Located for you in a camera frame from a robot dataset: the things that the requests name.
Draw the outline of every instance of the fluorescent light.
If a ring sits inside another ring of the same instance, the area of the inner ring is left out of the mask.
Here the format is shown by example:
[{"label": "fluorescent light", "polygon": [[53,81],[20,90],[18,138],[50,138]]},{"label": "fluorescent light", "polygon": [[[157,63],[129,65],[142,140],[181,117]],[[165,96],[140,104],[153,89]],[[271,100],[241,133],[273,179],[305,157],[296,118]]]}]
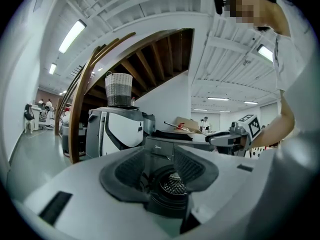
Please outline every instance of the fluorescent light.
[{"label": "fluorescent light", "polygon": [[53,75],[54,72],[55,72],[56,67],[57,67],[57,64],[56,63],[52,63],[51,67],[50,67],[50,70],[49,70],[49,74]]},{"label": "fluorescent light", "polygon": [[228,98],[213,98],[213,97],[209,97],[208,100],[215,100],[215,101],[228,101]]},{"label": "fluorescent light", "polygon": [[59,52],[64,54],[86,26],[87,25],[81,19],[79,19],[70,29],[69,33],[65,36],[62,44],[60,45]]},{"label": "fluorescent light", "polygon": [[273,52],[267,49],[264,45],[260,45],[260,47],[258,48],[258,53],[266,57],[268,60],[272,62],[274,61]]},{"label": "fluorescent light", "polygon": [[251,102],[251,101],[245,101],[244,103],[246,103],[246,104],[252,104],[252,105],[257,105],[257,104],[258,104],[258,102]]}]

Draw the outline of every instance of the white appliance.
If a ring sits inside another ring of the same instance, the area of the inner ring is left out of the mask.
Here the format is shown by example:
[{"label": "white appliance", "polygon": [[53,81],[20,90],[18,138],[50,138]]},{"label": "white appliance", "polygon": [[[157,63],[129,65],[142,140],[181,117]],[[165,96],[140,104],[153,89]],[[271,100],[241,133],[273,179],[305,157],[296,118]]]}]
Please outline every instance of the white appliance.
[{"label": "white appliance", "polygon": [[89,111],[86,154],[91,158],[142,145],[144,118],[142,112],[114,107]]}]

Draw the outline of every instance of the cardboard box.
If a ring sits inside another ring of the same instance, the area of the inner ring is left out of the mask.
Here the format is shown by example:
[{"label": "cardboard box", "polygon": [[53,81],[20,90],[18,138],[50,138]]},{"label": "cardboard box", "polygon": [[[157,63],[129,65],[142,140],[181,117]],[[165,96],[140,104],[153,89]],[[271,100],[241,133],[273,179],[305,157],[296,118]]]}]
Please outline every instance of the cardboard box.
[{"label": "cardboard box", "polygon": [[[199,126],[198,126],[198,122],[197,121],[193,121],[191,119],[187,119],[187,118],[183,118],[183,117],[180,117],[178,116],[176,119],[175,119],[175,122],[174,124],[176,126],[178,126],[179,124],[181,123],[184,123],[184,126],[185,128],[188,128],[190,130],[190,133],[192,134],[202,134],[201,131],[199,131]],[[188,133],[187,131],[185,130],[179,130],[179,129],[175,129],[174,132],[178,132],[178,133]]]}]

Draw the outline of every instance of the wooden staircase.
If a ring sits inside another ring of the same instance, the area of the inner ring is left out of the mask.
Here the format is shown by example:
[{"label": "wooden staircase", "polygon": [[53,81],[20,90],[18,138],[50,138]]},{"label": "wooden staircase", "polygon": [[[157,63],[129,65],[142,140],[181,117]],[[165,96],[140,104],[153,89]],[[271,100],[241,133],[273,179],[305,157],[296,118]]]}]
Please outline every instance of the wooden staircase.
[{"label": "wooden staircase", "polygon": [[132,96],[139,99],[166,81],[189,69],[193,44],[193,29],[166,30],[152,34],[123,51],[109,69],[102,69],[99,77],[92,78],[96,63],[108,52],[135,33],[97,47],[88,62],[70,84],[59,102],[56,112],[55,133],[58,135],[59,118],[68,99],[73,95],[69,121],[69,154],[72,163],[79,161],[78,125],[86,123],[89,110],[107,107],[105,78],[107,72],[126,73],[133,77]]}]

